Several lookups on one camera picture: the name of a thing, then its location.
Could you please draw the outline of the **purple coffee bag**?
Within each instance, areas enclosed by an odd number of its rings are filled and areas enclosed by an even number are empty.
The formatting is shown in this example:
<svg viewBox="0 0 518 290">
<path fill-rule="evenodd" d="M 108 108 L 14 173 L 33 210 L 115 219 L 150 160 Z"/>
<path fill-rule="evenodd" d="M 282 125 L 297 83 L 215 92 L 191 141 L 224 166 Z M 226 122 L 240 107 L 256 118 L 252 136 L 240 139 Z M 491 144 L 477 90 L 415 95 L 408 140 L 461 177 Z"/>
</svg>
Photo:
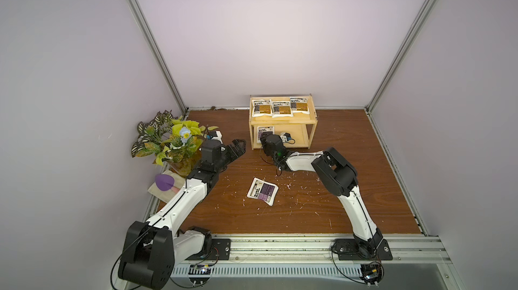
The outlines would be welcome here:
<svg viewBox="0 0 518 290">
<path fill-rule="evenodd" d="M 257 128 L 257 142 L 260 143 L 260 139 L 264 134 L 275 133 L 274 126 L 258 127 Z"/>
<path fill-rule="evenodd" d="M 274 183 L 269 183 L 258 178 L 254 178 L 248 190 L 247 197 L 255 200 L 261 200 L 269 206 L 273 206 L 275 196 L 279 187 Z"/>
</svg>

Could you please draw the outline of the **yellow coffee bag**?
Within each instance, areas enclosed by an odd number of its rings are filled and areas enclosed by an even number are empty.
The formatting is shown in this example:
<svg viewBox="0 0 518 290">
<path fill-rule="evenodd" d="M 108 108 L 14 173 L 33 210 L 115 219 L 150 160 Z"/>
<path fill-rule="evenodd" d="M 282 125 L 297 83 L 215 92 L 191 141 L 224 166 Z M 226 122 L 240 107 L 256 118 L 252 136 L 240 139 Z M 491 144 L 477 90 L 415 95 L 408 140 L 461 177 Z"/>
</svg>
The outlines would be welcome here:
<svg viewBox="0 0 518 290">
<path fill-rule="evenodd" d="M 270 100 L 260 99 L 252 101 L 252 117 L 272 116 L 272 104 Z"/>
<path fill-rule="evenodd" d="M 307 97 L 290 97 L 289 103 L 292 114 L 310 114 L 310 107 Z"/>
<path fill-rule="evenodd" d="M 272 101 L 271 106 L 272 106 L 272 118 L 292 117 L 293 116 L 290 101 L 286 101 L 286 100 Z"/>
</svg>

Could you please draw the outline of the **light wooden two-tier shelf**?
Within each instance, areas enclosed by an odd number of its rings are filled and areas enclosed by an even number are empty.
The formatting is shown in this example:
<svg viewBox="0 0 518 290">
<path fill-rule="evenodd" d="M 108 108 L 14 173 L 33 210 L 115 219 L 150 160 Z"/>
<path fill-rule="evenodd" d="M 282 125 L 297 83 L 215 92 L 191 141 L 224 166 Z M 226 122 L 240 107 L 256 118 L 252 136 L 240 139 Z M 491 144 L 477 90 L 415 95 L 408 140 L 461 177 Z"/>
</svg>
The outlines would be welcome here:
<svg viewBox="0 0 518 290">
<path fill-rule="evenodd" d="M 301 114 L 295 113 L 292 117 L 279 117 L 272 118 L 268 116 L 263 117 L 252 117 L 252 101 L 253 100 L 270 100 L 272 101 L 289 101 L 290 97 L 307 97 L 308 103 L 310 107 L 310 114 Z M 305 96 L 253 96 L 250 98 L 250 139 L 251 139 L 251 148 L 260 149 L 262 148 L 262 144 L 257 142 L 257 128 L 258 127 L 266 127 L 266 126 L 274 126 L 275 133 L 277 135 L 281 135 L 282 133 L 290 133 L 291 137 L 295 140 L 295 144 L 286 144 L 285 146 L 288 148 L 310 148 L 312 144 L 312 140 L 315 134 L 316 126 L 318 124 L 318 119 L 316 115 L 316 109 L 314 107 L 314 102 L 312 95 Z"/>
</svg>

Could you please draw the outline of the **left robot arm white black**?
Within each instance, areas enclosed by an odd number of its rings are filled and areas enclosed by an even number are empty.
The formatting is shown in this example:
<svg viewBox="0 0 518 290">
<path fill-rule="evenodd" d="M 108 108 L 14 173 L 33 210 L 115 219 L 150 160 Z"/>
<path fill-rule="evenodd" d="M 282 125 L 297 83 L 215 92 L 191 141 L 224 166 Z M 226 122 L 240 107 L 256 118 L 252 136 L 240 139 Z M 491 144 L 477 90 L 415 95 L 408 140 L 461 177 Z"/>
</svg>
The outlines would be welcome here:
<svg viewBox="0 0 518 290">
<path fill-rule="evenodd" d="M 201 159 L 178 193 L 146 221 L 131 224 L 111 274 L 136 287 L 162 289 L 179 263 L 191 256 L 209 255 L 210 231 L 192 228 L 181 233 L 180 227 L 213 190 L 219 175 L 245 153 L 245 140 L 229 145 L 217 138 L 204 141 Z"/>
</svg>

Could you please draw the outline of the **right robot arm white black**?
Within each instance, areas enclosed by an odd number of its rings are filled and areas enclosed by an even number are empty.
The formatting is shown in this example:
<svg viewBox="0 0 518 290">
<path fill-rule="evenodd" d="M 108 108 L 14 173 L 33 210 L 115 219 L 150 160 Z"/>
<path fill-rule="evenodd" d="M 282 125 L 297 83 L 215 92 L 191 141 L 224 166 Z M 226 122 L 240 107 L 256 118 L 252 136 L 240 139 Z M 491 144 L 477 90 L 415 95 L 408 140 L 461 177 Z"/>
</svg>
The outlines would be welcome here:
<svg viewBox="0 0 518 290">
<path fill-rule="evenodd" d="M 357 171 L 348 160 L 333 147 L 314 153 L 291 151 L 281 136 L 272 133 L 261 136 L 260 142 L 277 170 L 317 174 L 327 191 L 341 202 L 352 225 L 357 254 L 366 259 L 377 257 L 384 237 L 368 213 L 360 194 Z"/>
</svg>

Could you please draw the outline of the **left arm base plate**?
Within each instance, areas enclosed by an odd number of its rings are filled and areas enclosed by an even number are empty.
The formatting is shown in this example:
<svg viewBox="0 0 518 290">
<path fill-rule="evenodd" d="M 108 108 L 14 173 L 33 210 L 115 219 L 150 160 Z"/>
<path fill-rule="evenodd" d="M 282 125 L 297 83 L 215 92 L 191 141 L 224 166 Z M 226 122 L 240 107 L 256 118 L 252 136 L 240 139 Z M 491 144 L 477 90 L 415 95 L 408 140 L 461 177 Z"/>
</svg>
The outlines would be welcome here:
<svg viewBox="0 0 518 290">
<path fill-rule="evenodd" d="M 191 255 L 187 258 L 187 260 L 190 261 L 216 261 L 216 260 L 222 260 L 227 261 L 230 258 L 230 252 L 231 252 L 231 240 L 230 239 L 221 239 L 216 238 L 213 239 L 210 243 L 210 245 L 205 244 L 202 248 L 202 251 Z"/>
</svg>

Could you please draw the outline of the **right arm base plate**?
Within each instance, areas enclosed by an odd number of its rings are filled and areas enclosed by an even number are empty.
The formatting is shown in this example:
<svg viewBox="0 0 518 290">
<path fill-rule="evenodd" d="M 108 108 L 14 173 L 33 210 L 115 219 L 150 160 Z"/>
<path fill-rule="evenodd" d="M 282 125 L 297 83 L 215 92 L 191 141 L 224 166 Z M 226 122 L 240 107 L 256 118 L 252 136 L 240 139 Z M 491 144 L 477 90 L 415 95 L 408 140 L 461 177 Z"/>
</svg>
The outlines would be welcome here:
<svg viewBox="0 0 518 290">
<path fill-rule="evenodd" d="M 336 254 L 339 260 L 365 260 L 365 261 L 391 261 L 393 255 L 388 241 L 382 239 L 376 248 L 376 253 L 370 253 L 366 248 L 362 248 L 356 240 L 336 239 L 331 245 L 330 250 Z"/>
</svg>

